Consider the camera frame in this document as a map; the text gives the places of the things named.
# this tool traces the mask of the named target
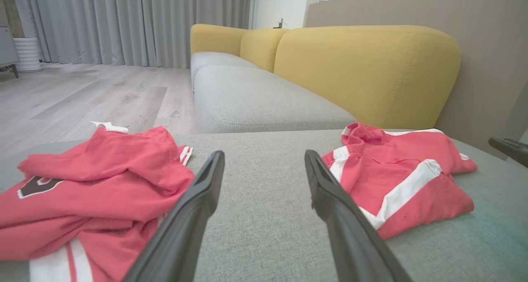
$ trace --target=gray seat cushion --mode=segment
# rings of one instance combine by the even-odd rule
[[[220,52],[196,52],[191,56],[191,83],[194,90],[194,77],[200,68],[209,65],[231,65],[258,68],[255,64],[233,54]]]
[[[205,229],[195,281],[336,281],[326,225],[311,209],[304,152],[340,147],[342,130],[175,137],[194,147],[195,173],[214,150],[226,153],[218,208]],[[42,145],[0,162],[3,190],[23,178],[17,164],[77,142]],[[464,143],[479,166],[454,175],[475,210],[387,241],[415,281],[524,281],[528,277],[528,171]],[[0,281],[28,279],[27,262],[0,262]]]
[[[198,133],[342,129],[344,109],[268,71],[205,66],[194,79]]]

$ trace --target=ribbed white planter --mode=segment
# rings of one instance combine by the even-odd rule
[[[42,66],[38,60],[38,43],[36,38],[13,38],[15,49],[20,62],[16,64],[19,73],[41,71]]]

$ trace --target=red jersey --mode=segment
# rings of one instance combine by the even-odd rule
[[[0,195],[0,260],[31,259],[32,281],[121,280],[194,179],[191,153],[158,127],[30,155]]]
[[[341,139],[345,146],[323,162],[382,238],[473,211],[451,175],[477,165],[440,130],[385,132],[355,122]]]

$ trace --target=gray curtain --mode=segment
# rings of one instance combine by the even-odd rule
[[[186,68],[193,24],[249,24],[249,0],[29,1],[46,62]]]

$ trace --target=wooden floor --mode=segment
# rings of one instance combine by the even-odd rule
[[[0,159],[43,143],[89,139],[96,129],[90,121],[129,133],[155,126],[172,135],[193,132],[188,69],[45,64],[19,76],[0,83]]]

